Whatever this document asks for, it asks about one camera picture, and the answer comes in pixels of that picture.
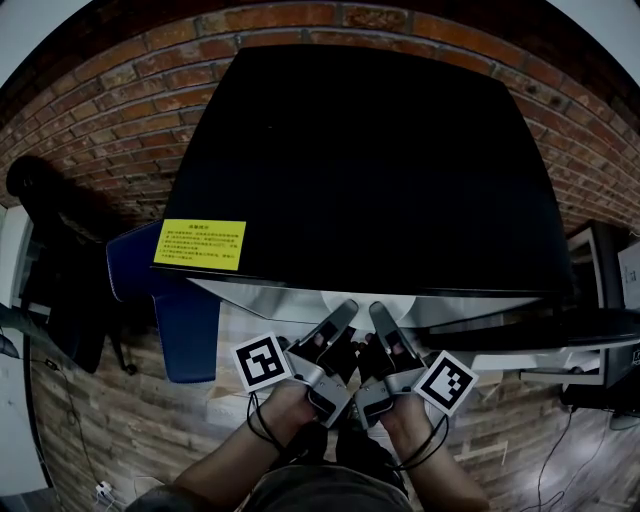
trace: brick wall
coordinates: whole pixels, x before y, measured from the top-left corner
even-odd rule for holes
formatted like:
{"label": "brick wall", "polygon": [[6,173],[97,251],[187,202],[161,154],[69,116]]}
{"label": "brick wall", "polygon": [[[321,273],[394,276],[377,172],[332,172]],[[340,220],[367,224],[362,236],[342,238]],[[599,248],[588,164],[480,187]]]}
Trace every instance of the brick wall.
{"label": "brick wall", "polygon": [[390,49],[503,81],[538,143],[565,228],[588,219],[629,227],[640,222],[640,136],[605,101],[485,32],[425,13],[337,3],[205,13],[151,29],[81,63],[0,131],[0,203],[16,204],[4,188],[8,166],[33,154],[104,196],[123,220],[160,218],[181,157],[234,54],[247,46],[291,43]]}

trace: wooden floor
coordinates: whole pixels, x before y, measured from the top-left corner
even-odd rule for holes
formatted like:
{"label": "wooden floor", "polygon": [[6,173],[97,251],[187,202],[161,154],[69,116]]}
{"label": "wooden floor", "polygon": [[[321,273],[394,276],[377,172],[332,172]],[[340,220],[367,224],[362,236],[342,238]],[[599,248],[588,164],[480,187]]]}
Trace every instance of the wooden floor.
{"label": "wooden floor", "polygon": [[[285,329],[291,335],[292,330],[305,327]],[[123,504],[156,485],[155,479],[172,481],[245,420],[247,398],[230,366],[228,350],[230,344],[252,336],[251,329],[246,331],[221,320],[215,384],[169,382],[152,328],[124,333],[127,357],[139,370],[132,377],[119,369],[109,344],[94,375],[64,363],[53,347],[33,347],[32,358],[50,357],[63,363],[96,477],[113,485],[121,502],[111,511],[123,510]],[[92,508],[95,482],[82,452],[78,426],[68,414],[64,378],[34,363],[32,387],[43,455],[64,510],[105,510],[108,503]],[[464,410],[454,417],[447,445],[486,489],[494,510],[518,512],[533,505],[537,510],[542,463],[569,419],[557,395],[557,387],[523,383],[515,374],[507,374],[497,386],[475,389],[463,404]],[[640,427],[613,432],[607,427],[608,416],[589,410],[573,415],[567,435],[545,469],[542,501],[563,490],[601,441],[602,446],[574,479],[563,502],[553,507],[555,512],[633,507],[640,485]],[[372,436],[389,446],[379,427]],[[418,508],[415,499],[412,503]]]}

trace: person's lap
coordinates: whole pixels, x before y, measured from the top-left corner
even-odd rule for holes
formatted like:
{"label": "person's lap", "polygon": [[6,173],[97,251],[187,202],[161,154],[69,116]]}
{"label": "person's lap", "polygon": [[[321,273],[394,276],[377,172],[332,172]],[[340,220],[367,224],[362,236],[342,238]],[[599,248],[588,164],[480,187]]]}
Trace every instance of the person's lap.
{"label": "person's lap", "polygon": [[[307,424],[271,469],[279,469],[289,464],[333,464],[324,459],[328,434],[328,430],[319,423]],[[404,480],[398,472],[390,468],[396,464],[393,455],[371,439],[366,431],[354,428],[350,422],[345,422],[338,432],[335,464],[391,484],[407,494]]]}

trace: white wall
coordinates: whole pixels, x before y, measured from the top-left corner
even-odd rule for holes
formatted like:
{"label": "white wall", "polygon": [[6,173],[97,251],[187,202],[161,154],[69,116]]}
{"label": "white wall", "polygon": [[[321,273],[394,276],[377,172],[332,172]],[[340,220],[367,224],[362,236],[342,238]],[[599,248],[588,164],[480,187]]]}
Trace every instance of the white wall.
{"label": "white wall", "polygon": [[640,7],[634,0],[547,0],[585,29],[640,85]]}
{"label": "white wall", "polygon": [[5,0],[0,5],[0,87],[53,30],[89,0]]}
{"label": "white wall", "polygon": [[[23,356],[23,335],[15,329],[4,334]],[[24,388],[24,362],[0,355],[0,496],[44,489]]]}

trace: forearm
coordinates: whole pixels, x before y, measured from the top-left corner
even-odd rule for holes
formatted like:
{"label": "forearm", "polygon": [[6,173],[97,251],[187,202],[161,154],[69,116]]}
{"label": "forearm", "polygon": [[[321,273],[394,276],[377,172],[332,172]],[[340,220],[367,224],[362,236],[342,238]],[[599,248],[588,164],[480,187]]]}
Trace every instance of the forearm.
{"label": "forearm", "polygon": [[[429,436],[429,431],[408,436],[391,434],[391,442],[401,461],[407,460]],[[424,454],[437,446],[432,442]],[[407,472],[425,510],[442,512],[476,512],[489,509],[484,491],[453,459],[446,446],[441,446],[426,461]]]}
{"label": "forearm", "polygon": [[[404,462],[429,438],[433,427],[427,418],[424,401],[417,395],[396,399],[391,412],[382,416],[393,447]],[[409,465],[419,462],[438,446],[432,441]],[[480,486],[453,460],[445,446],[408,471],[411,483],[425,510],[441,512],[480,512],[489,510],[489,502]]]}
{"label": "forearm", "polygon": [[[257,426],[255,415],[252,425]],[[274,432],[286,446],[293,433]],[[216,510],[235,510],[278,458],[277,448],[245,422],[216,451],[182,473],[176,485],[206,498]]]}

